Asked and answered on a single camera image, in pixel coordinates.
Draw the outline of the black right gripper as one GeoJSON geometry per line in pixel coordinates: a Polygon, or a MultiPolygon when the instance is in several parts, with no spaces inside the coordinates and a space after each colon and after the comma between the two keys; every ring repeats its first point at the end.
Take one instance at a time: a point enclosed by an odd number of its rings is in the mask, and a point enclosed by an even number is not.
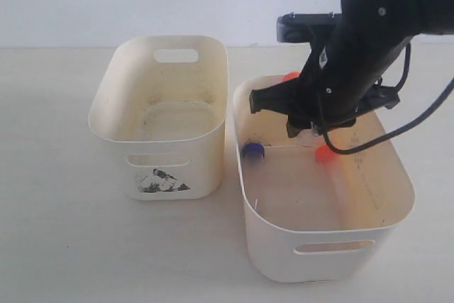
{"type": "Polygon", "coordinates": [[[297,78],[252,90],[250,111],[287,116],[288,138],[312,126],[350,127],[359,116],[399,103],[396,88],[379,80],[400,53],[400,45],[327,43],[310,54],[297,78]]]}

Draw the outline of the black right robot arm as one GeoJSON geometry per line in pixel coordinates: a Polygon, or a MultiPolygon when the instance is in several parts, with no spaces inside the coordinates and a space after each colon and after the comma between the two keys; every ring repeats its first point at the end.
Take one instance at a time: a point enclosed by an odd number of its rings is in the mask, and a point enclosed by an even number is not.
{"type": "Polygon", "coordinates": [[[308,43],[300,75],[250,93],[252,113],[284,114],[287,133],[349,127],[394,106],[397,89],[378,79],[421,34],[453,34],[453,0],[340,0],[340,13],[288,13],[277,19],[281,43],[308,43]]]}

